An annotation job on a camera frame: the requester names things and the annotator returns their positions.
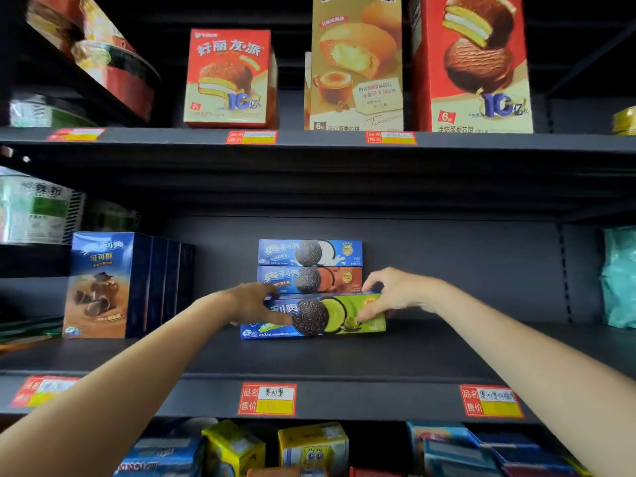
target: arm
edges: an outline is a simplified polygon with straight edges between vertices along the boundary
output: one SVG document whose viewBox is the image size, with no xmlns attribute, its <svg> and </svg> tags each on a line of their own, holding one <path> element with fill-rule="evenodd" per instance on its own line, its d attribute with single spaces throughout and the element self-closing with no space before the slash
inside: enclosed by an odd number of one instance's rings
<svg viewBox="0 0 636 477">
<path fill-rule="evenodd" d="M 207 340 L 232 320 L 290 324 L 253 283 L 198 299 L 0 435 L 3 477 L 112 476 Z"/>
<path fill-rule="evenodd" d="M 594 475 L 634 475 L 636 382 L 444 281 L 387 268 L 362 290 L 377 282 L 383 295 L 358 320 L 408 306 L 437 313 Z"/>
</svg>

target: teal plastic bag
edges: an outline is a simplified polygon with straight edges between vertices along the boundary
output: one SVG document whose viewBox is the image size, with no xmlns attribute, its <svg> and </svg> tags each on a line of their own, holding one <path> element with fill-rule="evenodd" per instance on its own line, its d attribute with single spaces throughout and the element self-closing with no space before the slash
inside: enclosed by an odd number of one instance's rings
<svg viewBox="0 0 636 477">
<path fill-rule="evenodd" d="M 604 230 L 601 284 L 608 325 L 636 328 L 636 226 Z"/>
</svg>

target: chocolate oreo box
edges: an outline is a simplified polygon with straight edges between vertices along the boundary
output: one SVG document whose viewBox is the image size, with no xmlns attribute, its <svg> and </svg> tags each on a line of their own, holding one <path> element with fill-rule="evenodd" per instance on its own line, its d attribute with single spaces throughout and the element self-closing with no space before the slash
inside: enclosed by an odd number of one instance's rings
<svg viewBox="0 0 636 477">
<path fill-rule="evenodd" d="M 256 280 L 273 284 L 281 294 L 353 293 L 362 291 L 362 267 L 259 266 Z"/>
<path fill-rule="evenodd" d="M 151 251 L 152 238 L 140 233 L 75 233 L 64 336 L 141 337 Z"/>
<path fill-rule="evenodd" d="M 358 312 L 379 297 L 379 293 L 282 296 L 266 301 L 265 304 L 272 311 L 289 314 L 292 324 L 243 324 L 240 326 L 241 338 L 318 337 L 386 331 L 384 313 L 362 323 L 357 320 Z"/>
<path fill-rule="evenodd" d="M 261 239 L 259 266 L 362 266 L 362 241 Z"/>
</svg>

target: yellow box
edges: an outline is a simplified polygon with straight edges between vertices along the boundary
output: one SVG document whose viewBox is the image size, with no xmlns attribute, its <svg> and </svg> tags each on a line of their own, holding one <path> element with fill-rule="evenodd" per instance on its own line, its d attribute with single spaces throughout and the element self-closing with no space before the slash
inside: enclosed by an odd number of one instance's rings
<svg viewBox="0 0 636 477">
<path fill-rule="evenodd" d="M 246 477 L 250 469 L 265 467 L 265 443 L 224 420 L 201 432 L 207 439 L 205 470 L 214 477 Z"/>
<path fill-rule="evenodd" d="M 348 469 L 349 438 L 338 422 L 279 430 L 281 465 L 324 469 L 341 477 Z"/>
</svg>

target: forearm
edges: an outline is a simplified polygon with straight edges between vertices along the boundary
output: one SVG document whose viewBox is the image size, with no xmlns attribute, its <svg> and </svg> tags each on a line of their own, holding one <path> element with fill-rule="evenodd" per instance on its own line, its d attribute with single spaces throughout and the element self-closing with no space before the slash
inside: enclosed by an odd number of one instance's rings
<svg viewBox="0 0 636 477">
<path fill-rule="evenodd" d="M 431 308 L 596 475 L 633 475 L 636 383 L 458 288 L 437 281 Z"/>
<path fill-rule="evenodd" d="M 188 362 L 232 310 L 232 301 L 223 293 L 196 301 L 35 409 L 0 435 L 3 475 L 66 477 L 78 469 L 112 475 Z M 34 435 L 39 435 L 37 445 Z"/>
</svg>

